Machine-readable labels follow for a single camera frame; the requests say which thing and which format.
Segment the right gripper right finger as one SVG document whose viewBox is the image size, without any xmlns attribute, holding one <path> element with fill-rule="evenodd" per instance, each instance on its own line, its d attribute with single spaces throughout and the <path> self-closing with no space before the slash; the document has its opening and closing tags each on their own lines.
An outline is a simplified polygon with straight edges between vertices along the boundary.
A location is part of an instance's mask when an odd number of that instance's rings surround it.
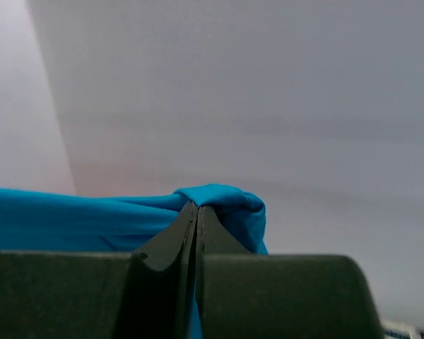
<svg viewBox="0 0 424 339">
<path fill-rule="evenodd" d="M 360 266 L 342 255 L 248 251 L 199 210 L 196 302 L 205 338 L 382 338 Z"/>
</svg>

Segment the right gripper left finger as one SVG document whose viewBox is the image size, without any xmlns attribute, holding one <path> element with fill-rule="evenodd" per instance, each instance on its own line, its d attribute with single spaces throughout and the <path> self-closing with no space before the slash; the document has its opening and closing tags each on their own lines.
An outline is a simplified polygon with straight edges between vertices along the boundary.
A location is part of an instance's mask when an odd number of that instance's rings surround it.
<svg viewBox="0 0 424 339">
<path fill-rule="evenodd" d="M 0 338 L 188 338 L 197 216 L 132 252 L 0 251 Z"/>
</svg>

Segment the blue t shirt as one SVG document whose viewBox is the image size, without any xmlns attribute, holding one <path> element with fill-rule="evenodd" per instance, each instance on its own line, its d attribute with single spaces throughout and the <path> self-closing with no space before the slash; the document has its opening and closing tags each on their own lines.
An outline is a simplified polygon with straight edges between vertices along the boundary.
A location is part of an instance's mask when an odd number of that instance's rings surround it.
<svg viewBox="0 0 424 339">
<path fill-rule="evenodd" d="M 198 216 L 200 208 L 211 207 L 248 251 L 266 253 L 264 203 L 254 194 L 219 184 L 168 196 L 113 198 L 0 189 L 0 251 L 132 252 L 171 225 L 188 203 L 196 205 Z M 189 337 L 200 336 L 199 308 L 193 300 Z"/>
</svg>

